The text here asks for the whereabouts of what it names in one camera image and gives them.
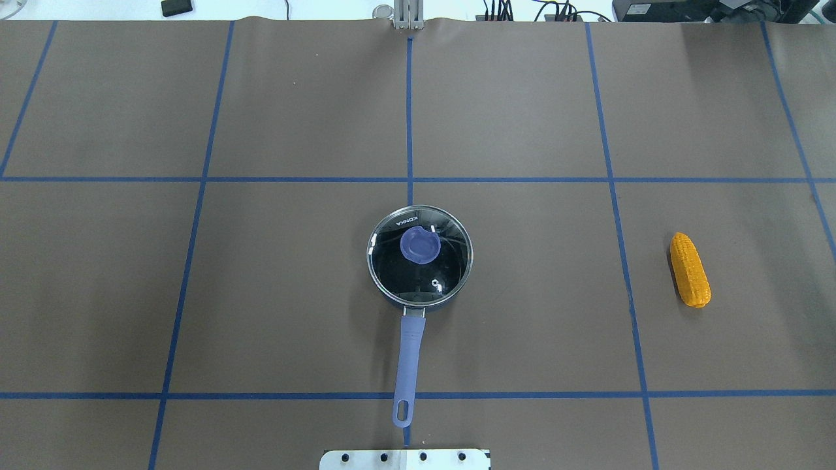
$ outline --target blue tape line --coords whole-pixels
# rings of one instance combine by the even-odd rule
[[[775,389],[775,390],[691,390],[691,391],[649,391],[650,398],[708,398],[708,397],[757,397],[757,396],[836,396],[836,390],[829,389]]]
[[[161,393],[72,392],[72,391],[7,391],[0,400],[160,400]]]
[[[609,179],[583,176],[421,176],[413,178],[413,181],[421,183],[605,183]]]
[[[412,205],[412,37],[406,39],[406,205]]]
[[[641,391],[424,391],[422,400],[553,400],[584,398],[641,398]]]
[[[778,91],[778,98],[781,99],[781,106],[784,108],[784,114],[787,116],[787,123],[789,123],[789,130],[793,134],[793,141],[795,142],[795,148],[798,150],[798,158],[801,159],[801,166],[804,167],[804,174],[807,176],[808,184],[810,185],[810,192],[813,194],[813,200],[816,202],[816,209],[818,210],[818,217],[822,221],[822,227],[824,228],[824,236],[828,239],[828,244],[830,245],[830,254],[833,256],[834,262],[836,262],[836,241],[833,240],[833,233],[830,231],[830,225],[828,224],[828,218],[824,214],[824,208],[822,207],[822,201],[818,197],[818,191],[816,190],[816,183],[813,180],[813,173],[810,171],[810,165],[807,162],[807,156],[804,154],[804,147],[801,145],[801,139],[798,137],[798,129],[795,126],[795,120],[793,119],[793,113],[790,112],[789,104],[787,103],[787,96],[784,94],[783,85],[781,85],[781,77],[778,75],[778,68],[775,65],[775,56],[772,54],[772,44],[769,42],[769,34],[767,33],[767,25],[761,21],[761,34],[763,35],[763,43],[766,45],[767,48],[767,56],[769,57],[769,66],[772,68],[772,77],[775,79],[775,87]]]
[[[604,120],[604,106],[601,102],[601,90],[598,81],[598,70],[595,66],[595,50],[592,43],[592,32],[589,23],[584,23],[586,29],[586,45],[589,50],[589,68],[592,72],[592,85],[595,92],[595,105],[598,108],[598,124],[601,130],[601,145],[604,148],[604,161],[607,165],[607,177],[609,178],[609,198],[613,205],[613,217],[615,219],[615,233],[619,240],[619,254],[621,256],[621,271],[624,275],[624,286],[627,288],[627,299],[630,304],[630,323],[633,328],[633,347],[635,350],[635,362],[639,370],[639,383],[641,391],[645,394],[642,397],[642,405],[645,409],[645,425],[647,427],[647,442],[650,449],[650,462],[654,470],[659,470],[659,456],[656,452],[655,431],[653,429],[653,416],[650,412],[650,399],[647,397],[647,380],[645,378],[645,360],[641,354],[641,339],[639,337],[639,322],[635,315],[635,302],[633,300],[633,286],[630,282],[630,267],[627,264],[627,249],[624,246],[624,233],[621,229],[621,215],[619,212],[618,195],[615,192],[615,180],[613,175],[613,162],[609,154],[609,138],[607,137],[607,125]]]
[[[207,182],[300,182],[300,183],[403,183],[409,178],[403,176],[209,176]]]
[[[617,183],[806,183],[806,178],[734,178],[734,177],[665,177],[665,176],[617,176]]]
[[[206,193],[206,177],[209,175],[209,164],[212,161],[212,146],[215,140],[215,129],[217,128],[217,117],[221,111],[221,101],[223,97],[223,85],[227,77],[227,66],[229,64],[229,52],[232,49],[232,33],[235,31],[235,22],[229,22],[229,29],[227,30],[227,46],[223,53],[223,63],[221,65],[221,78],[218,80],[217,95],[215,96],[215,109],[212,111],[212,126],[209,128],[209,138],[206,141],[206,157],[203,161],[203,176],[200,190],[197,193],[197,203],[195,204],[195,216],[191,222],[191,235],[189,236],[189,248],[186,251],[186,266],[183,268],[183,280],[180,286],[180,297],[177,300],[177,311],[174,318],[174,328],[171,331],[171,344],[168,350],[168,360],[166,361],[166,374],[163,378],[162,398],[160,399],[160,407],[157,411],[156,425],[154,426],[154,440],[151,443],[151,452],[148,459],[148,470],[154,470],[156,466],[157,451],[160,448],[160,438],[162,436],[163,420],[166,417],[166,402],[168,390],[171,386],[171,372],[174,369],[174,357],[177,352],[177,340],[180,336],[180,323],[183,318],[183,306],[186,304],[186,290],[189,286],[189,274],[191,273],[191,260],[195,253],[195,241],[197,240],[197,228],[200,225],[201,210],[203,208],[203,197]]]
[[[4,176],[0,181],[7,182],[105,182],[105,183],[132,183],[132,182],[201,182],[199,176]]]
[[[3,163],[0,163],[0,176],[3,176],[3,173],[6,172],[6,165],[8,165],[8,159],[12,157],[12,149],[14,148],[14,141],[18,138],[18,132],[20,131],[20,126],[23,124],[23,117],[26,115],[26,109],[29,107],[29,101],[32,99],[32,93],[35,91],[35,85],[38,84],[38,77],[41,75],[41,69],[43,69],[43,62],[47,59],[47,52],[49,52],[49,46],[52,45],[52,40],[55,37],[55,30],[58,28],[58,21],[53,21],[52,27],[49,29],[49,34],[47,35],[47,42],[43,45],[43,51],[41,51],[41,58],[38,60],[38,66],[35,67],[35,73],[32,75],[32,81],[29,82],[29,89],[26,91],[26,97],[23,98],[23,105],[20,107],[20,113],[18,113],[18,120],[14,123],[14,129],[12,129],[12,135],[8,139],[8,145],[6,146],[6,154],[3,155]]]
[[[319,400],[391,400],[393,393],[388,391],[357,392],[267,392],[267,393],[170,393],[169,400],[272,400],[272,401],[319,401]]]
[[[5,182],[302,182],[302,183],[404,183],[403,176],[2,176]],[[416,176],[419,183],[609,183],[603,176]],[[806,184],[807,178],[733,178],[678,176],[614,176],[617,183],[766,183]],[[836,183],[836,178],[813,178],[817,183]]]
[[[6,391],[0,400],[160,400],[162,393]],[[836,389],[660,390],[660,391],[420,391],[422,400],[618,400],[664,398],[757,398],[836,396]],[[391,400],[390,391],[168,393],[167,401],[355,401]]]

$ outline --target pot handle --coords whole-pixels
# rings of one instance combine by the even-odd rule
[[[400,319],[400,354],[398,376],[395,380],[395,403],[392,407],[392,421],[398,427],[407,427],[412,423],[418,354],[421,351],[421,336],[424,335],[425,322],[423,309],[404,309],[404,316]]]

